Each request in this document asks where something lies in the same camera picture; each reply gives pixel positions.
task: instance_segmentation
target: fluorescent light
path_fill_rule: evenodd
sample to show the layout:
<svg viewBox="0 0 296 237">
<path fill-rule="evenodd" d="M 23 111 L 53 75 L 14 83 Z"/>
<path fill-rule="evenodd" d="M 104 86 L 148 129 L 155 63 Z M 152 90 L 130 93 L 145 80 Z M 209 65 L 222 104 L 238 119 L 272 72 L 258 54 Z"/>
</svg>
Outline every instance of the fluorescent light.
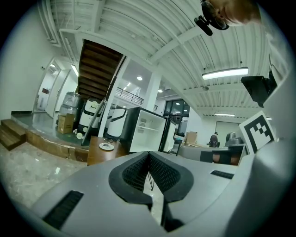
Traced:
<svg viewBox="0 0 296 237">
<path fill-rule="evenodd" d="M 78 71 L 77 71 L 75 65 L 71 65 L 71 67 L 73 68 L 73 71 L 75 72 L 76 76 L 78 76 Z"/>
<path fill-rule="evenodd" d="M 227 114 L 227 113 L 214 113 L 215 116 L 228 116 L 235 117 L 235 114 Z"/>
<path fill-rule="evenodd" d="M 209 79 L 225 77 L 225 76 L 247 75 L 248 73 L 249 73 L 248 67 L 225 69 L 225 70 L 219 70 L 216 72 L 205 73 L 203 74 L 203 79 L 209 80 Z"/>
</svg>

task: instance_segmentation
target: cardboard box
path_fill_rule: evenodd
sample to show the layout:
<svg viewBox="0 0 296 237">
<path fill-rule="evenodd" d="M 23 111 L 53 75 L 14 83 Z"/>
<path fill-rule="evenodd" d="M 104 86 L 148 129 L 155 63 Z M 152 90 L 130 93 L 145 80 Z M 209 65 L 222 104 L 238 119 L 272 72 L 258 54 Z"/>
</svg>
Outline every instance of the cardboard box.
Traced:
<svg viewBox="0 0 296 237">
<path fill-rule="evenodd" d="M 59 115 L 59 125 L 57 130 L 62 133 L 72 133 L 75 115 L 67 113 L 67 115 Z"/>
</svg>

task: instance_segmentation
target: plate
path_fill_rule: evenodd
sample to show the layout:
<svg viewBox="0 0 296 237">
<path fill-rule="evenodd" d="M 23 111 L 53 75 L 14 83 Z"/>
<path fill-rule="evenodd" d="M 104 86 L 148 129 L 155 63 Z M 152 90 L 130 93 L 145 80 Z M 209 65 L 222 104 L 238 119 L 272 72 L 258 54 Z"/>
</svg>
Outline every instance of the plate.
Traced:
<svg viewBox="0 0 296 237">
<path fill-rule="evenodd" d="M 109 143 L 101 143 L 99 147 L 103 150 L 113 150 L 114 146 Z"/>
</svg>

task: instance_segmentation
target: marble floor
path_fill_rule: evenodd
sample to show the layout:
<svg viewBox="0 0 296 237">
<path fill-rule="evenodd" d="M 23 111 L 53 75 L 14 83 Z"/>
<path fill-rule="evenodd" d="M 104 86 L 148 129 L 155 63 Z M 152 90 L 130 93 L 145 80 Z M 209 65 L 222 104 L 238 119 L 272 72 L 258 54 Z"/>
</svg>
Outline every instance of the marble floor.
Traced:
<svg viewBox="0 0 296 237">
<path fill-rule="evenodd" d="M 12 151 L 0 144 L 0 178 L 8 196 L 28 208 L 38 198 L 73 173 L 86 167 L 86 163 L 51 155 L 28 143 Z M 163 195 L 156 184 L 153 191 L 148 176 L 144 193 L 153 200 L 151 214 L 158 224 L 161 221 Z"/>
</svg>

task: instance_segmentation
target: tiled floor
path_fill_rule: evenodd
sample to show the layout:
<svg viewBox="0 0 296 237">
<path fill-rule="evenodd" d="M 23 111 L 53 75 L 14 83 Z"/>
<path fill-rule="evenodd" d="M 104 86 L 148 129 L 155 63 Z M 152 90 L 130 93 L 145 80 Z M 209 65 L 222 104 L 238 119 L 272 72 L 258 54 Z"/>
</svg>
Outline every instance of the tiled floor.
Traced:
<svg viewBox="0 0 296 237">
<path fill-rule="evenodd" d="M 1 182 L 10 198 L 28 208 L 47 190 L 84 167 L 86 163 L 59 158 L 28 143 L 12 151 L 7 151 L 0 144 Z M 151 214 L 160 224 L 163 195 L 156 184 L 151 191 L 148 176 L 144 193 L 152 196 Z"/>
<path fill-rule="evenodd" d="M 13 119 L 17 119 L 18 123 L 28 129 L 35 129 L 53 138 L 58 138 L 62 141 L 81 145 L 81 140 L 77 139 L 74 133 L 61 134 L 57 131 L 58 113 L 55 113 L 54 118 L 50 117 L 47 113 L 34 113 L 34 114 L 13 114 Z M 89 140 L 86 141 L 85 146 L 89 146 Z"/>
</svg>

